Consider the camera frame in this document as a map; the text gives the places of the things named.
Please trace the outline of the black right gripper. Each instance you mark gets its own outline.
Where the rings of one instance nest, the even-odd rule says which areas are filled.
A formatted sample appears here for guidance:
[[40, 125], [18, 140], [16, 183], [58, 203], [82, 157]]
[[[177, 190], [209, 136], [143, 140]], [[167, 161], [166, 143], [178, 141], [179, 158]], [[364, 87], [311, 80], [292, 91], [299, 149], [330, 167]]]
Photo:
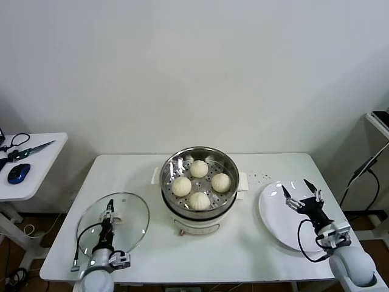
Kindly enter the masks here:
[[286, 205], [293, 210], [297, 210], [299, 214], [308, 216], [314, 229], [323, 229], [324, 227], [330, 225], [333, 220], [329, 219], [323, 211], [324, 202], [322, 198], [322, 190], [317, 189], [316, 186], [307, 179], [304, 179], [303, 181], [312, 193], [312, 196], [297, 201], [291, 197], [291, 194], [287, 191], [287, 188], [282, 185], [281, 187], [283, 190], [283, 195], [286, 199]]

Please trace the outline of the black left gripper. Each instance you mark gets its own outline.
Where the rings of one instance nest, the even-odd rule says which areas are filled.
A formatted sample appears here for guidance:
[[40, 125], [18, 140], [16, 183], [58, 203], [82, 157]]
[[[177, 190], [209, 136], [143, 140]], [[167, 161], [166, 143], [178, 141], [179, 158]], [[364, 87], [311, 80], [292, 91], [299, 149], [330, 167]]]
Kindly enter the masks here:
[[99, 234], [98, 247], [106, 249], [113, 248], [114, 227], [111, 221], [115, 221], [114, 200], [110, 199], [106, 209], [102, 213], [102, 230]]

